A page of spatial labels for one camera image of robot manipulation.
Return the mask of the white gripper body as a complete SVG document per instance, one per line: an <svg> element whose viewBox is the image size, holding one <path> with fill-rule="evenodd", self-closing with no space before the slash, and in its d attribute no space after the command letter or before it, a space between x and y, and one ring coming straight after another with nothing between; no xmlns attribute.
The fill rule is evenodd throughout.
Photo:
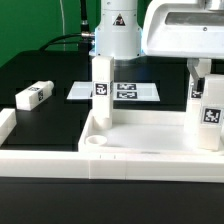
<svg viewBox="0 0 224 224"><path fill-rule="evenodd" d="M224 0L152 0L142 49L148 56L224 59Z"/></svg>

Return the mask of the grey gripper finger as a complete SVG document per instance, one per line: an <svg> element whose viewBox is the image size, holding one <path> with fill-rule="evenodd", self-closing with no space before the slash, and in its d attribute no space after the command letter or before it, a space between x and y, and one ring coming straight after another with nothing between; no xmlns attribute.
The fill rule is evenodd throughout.
<svg viewBox="0 0 224 224"><path fill-rule="evenodd" d="M187 68L193 78L193 90L197 92L203 91L202 65L203 63L200 59L190 58L187 60Z"/></svg>

